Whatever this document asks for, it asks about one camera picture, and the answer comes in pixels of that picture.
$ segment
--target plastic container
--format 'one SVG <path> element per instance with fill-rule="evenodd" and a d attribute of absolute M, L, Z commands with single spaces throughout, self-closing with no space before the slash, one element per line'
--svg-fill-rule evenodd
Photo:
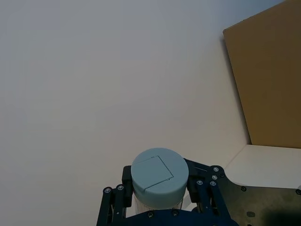
<path fill-rule="evenodd" d="M 131 167 L 136 214 L 180 209 L 188 173 L 186 161 L 170 149 L 152 148 L 139 154 Z"/>

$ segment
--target screw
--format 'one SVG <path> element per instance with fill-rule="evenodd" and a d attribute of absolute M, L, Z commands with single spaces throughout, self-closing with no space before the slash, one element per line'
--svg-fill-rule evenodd
<path fill-rule="evenodd" d="M 107 187 L 107 188 L 104 190 L 104 192 L 105 192 L 105 193 L 110 193 L 110 192 L 111 192 L 111 189 Z"/>
<path fill-rule="evenodd" d="M 148 218 L 153 218 L 153 217 L 154 217 L 154 213 L 151 212 L 151 211 L 148 212 L 148 213 L 147 213 L 147 217 L 148 217 Z"/>
<path fill-rule="evenodd" d="M 177 211 L 177 210 L 173 210 L 171 213 L 172 213 L 173 216 L 178 216 L 179 215 L 179 211 Z"/>
<path fill-rule="evenodd" d="M 117 189 L 121 191 L 121 190 L 123 190 L 123 186 L 119 185 Z"/>

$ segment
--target cardboard box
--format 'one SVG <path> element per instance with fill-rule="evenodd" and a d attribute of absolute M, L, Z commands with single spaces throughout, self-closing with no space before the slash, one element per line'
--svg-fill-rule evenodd
<path fill-rule="evenodd" d="M 301 0 L 223 34 L 252 144 L 301 148 Z"/>

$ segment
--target gray metal surface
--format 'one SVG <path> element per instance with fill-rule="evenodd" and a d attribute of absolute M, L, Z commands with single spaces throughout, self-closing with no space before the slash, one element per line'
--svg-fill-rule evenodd
<path fill-rule="evenodd" d="M 296 189 L 242 187 L 227 177 L 219 177 L 218 186 L 240 226 L 301 226 L 301 195 Z"/>

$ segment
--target white wall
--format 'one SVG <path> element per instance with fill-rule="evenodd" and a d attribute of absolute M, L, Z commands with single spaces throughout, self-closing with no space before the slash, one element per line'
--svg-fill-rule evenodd
<path fill-rule="evenodd" d="M 141 151 L 248 142 L 222 30 L 280 0 L 2 0 L 0 220 L 93 226 Z"/>

